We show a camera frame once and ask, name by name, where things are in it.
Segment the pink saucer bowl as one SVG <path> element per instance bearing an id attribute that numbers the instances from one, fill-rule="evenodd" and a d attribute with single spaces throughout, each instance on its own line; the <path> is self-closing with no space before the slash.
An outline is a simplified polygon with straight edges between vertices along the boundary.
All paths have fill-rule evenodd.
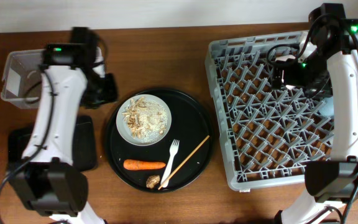
<path id="1" fill-rule="evenodd" d="M 282 55 L 275 58 L 275 62 L 286 62 L 287 60 L 294 60 L 296 57 L 294 55 Z"/>

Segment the blue plastic cup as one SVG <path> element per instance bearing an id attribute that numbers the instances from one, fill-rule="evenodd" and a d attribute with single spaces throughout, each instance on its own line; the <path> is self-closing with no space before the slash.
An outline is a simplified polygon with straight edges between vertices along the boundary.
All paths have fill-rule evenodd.
<path id="1" fill-rule="evenodd" d="M 334 117 L 334 98 L 323 98 L 321 100 L 323 106 L 318 110 L 322 116 Z"/>

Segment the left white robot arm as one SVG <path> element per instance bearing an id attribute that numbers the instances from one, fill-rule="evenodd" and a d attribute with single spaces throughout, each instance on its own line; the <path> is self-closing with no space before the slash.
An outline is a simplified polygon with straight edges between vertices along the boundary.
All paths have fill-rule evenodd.
<path id="1" fill-rule="evenodd" d="M 23 206 L 57 223 L 105 223 L 88 202 L 88 180 L 73 165 L 78 109 L 116 101 L 114 78 L 96 44 L 48 44 L 39 64 L 41 96 L 22 162 L 9 164 L 9 183 Z"/>

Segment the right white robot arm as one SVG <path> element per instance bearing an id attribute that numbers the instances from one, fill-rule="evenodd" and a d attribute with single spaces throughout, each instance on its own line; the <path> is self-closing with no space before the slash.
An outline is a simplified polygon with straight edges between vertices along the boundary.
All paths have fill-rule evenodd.
<path id="1" fill-rule="evenodd" d="M 286 59 L 267 52 L 273 85 L 300 87 L 311 98 L 332 97 L 334 139 L 330 160 L 307 163 L 305 192 L 275 221 L 319 223 L 336 212 L 344 223 L 358 199 L 358 19 L 319 16 L 293 48 L 298 53 Z"/>

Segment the grey dishwasher rack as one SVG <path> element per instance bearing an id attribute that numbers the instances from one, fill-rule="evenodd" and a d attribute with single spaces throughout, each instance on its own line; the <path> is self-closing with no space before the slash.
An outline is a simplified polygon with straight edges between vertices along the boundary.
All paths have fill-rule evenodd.
<path id="1" fill-rule="evenodd" d="M 334 121 L 302 90 L 274 90 L 268 49 L 306 32 L 212 41 L 204 61 L 228 186 L 235 191 L 297 184 L 309 161 L 327 161 Z"/>

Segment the clear plastic waste bin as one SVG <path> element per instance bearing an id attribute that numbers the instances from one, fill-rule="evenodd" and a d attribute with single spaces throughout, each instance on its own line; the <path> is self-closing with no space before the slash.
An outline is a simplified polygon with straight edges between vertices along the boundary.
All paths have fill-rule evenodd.
<path id="1" fill-rule="evenodd" d="M 89 63 L 80 44 L 48 44 L 39 50 L 11 52 L 6 60 L 1 99 L 20 109 L 44 108 L 77 111 L 84 106 L 88 79 L 105 76 L 100 47 Z"/>

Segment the grey plate with food scraps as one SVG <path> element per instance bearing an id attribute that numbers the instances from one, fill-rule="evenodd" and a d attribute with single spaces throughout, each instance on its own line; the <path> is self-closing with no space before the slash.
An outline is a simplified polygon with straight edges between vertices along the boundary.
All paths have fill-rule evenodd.
<path id="1" fill-rule="evenodd" d="M 162 140 L 172 124 L 170 108 L 148 94 L 127 99 L 118 109 L 116 127 L 121 137 L 135 146 L 150 146 Z"/>

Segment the black rectangular tray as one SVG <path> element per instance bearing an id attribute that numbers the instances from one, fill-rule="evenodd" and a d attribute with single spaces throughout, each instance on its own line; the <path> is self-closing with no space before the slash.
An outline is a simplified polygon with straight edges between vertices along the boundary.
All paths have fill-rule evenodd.
<path id="1" fill-rule="evenodd" d="M 8 136 L 8 163 L 21 160 L 34 125 L 15 129 Z M 78 116 L 72 142 L 73 167 L 80 172 L 92 170 L 97 166 L 96 140 L 93 121 L 88 115 Z"/>

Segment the orange carrot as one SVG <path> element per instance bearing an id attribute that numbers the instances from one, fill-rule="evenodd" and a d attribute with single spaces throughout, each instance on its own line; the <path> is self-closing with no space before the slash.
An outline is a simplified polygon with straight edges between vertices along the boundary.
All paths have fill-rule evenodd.
<path id="1" fill-rule="evenodd" d="M 166 163 L 126 159 L 123 163 L 123 166 L 127 170 L 157 170 L 164 168 Z"/>

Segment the white plastic fork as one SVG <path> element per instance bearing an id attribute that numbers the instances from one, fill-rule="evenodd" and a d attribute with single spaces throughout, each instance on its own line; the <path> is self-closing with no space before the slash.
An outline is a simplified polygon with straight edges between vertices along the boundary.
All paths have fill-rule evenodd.
<path id="1" fill-rule="evenodd" d="M 171 174 L 173 160 L 174 160 L 175 155 L 178 152 L 179 144 L 180 144 L 179 140 L 174 139 L 172 141 L 172 144 L 171 144 L 170 150 L 169 150 L 170 157 L 168 160 L 168 164 L 166 165 L 165 171 L 164 171 L 162 179 L 161 179 L 161 188 L 165 188 L 168 186 L 169 181 L 167 181 L 167 182 L 165 182 L 165 181 L 168 179 L 169 175 Z"/>

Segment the round black serving tray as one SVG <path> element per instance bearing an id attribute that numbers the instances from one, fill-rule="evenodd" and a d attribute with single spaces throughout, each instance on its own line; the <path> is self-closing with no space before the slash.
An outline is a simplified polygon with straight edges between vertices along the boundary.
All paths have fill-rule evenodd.
<path id="1" fill-rule="evenodd" d="M 167 135 L 150 146 L 136 146 L 127 142 L 117 130 L 116 118 L 121 114 L 116 110 L 106 125 L 104 150 L 108 162 L 117 176 L 131 187 L 150 193 L 165 193 L 181 189 L 192 183 L 208 165 L 213 153 L 213 127 L 208 112 L 192 96 L 174 89 L 154 88 L 135 94 L 153 95 L 163 100 L 172 114 L 172 125 Z M 127 170 L 126 159 L 147 162 L 168 162 L 169 147 L 178 140 L 178 153 L 173 159 L 175 169 L 190 153 L 209 136 L 207 141 L 189 158 L 180 170 L 169 180 L 166 188 L 149 189 L 147 179 L 152 175 L 162 176 L 164 170 Z"/>

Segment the brown walnut shell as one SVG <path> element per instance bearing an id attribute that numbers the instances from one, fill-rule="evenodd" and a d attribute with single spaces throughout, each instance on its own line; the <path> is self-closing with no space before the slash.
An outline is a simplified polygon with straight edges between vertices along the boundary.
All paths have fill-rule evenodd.
<path id="1" fill-rule="evenodd" d="M 152 176 L 147 178 L 146 187 L 148 189 L 153 189 L 159 183 L 160 183 L 160 176 L 159 175 L 152 175 Z"/>

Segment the wooden chopstick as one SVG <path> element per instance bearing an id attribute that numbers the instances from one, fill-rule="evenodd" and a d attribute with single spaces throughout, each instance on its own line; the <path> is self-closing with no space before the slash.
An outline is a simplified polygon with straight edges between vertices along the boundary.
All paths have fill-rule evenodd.
<path id="1" fill-rule="evenodd" d="M 181 167 L 186 164 L 186 162 L 197 152 L 197 150 L 209 139 L 209 135 L 207 135 L 199 144 L 198 146 L 182 161 L 182 163 L 171 172 L 171 174 L 160 184 L 158 190 L 161 190 L 163 186 L 169 182 L 169 180 L 181 169 Z"/>

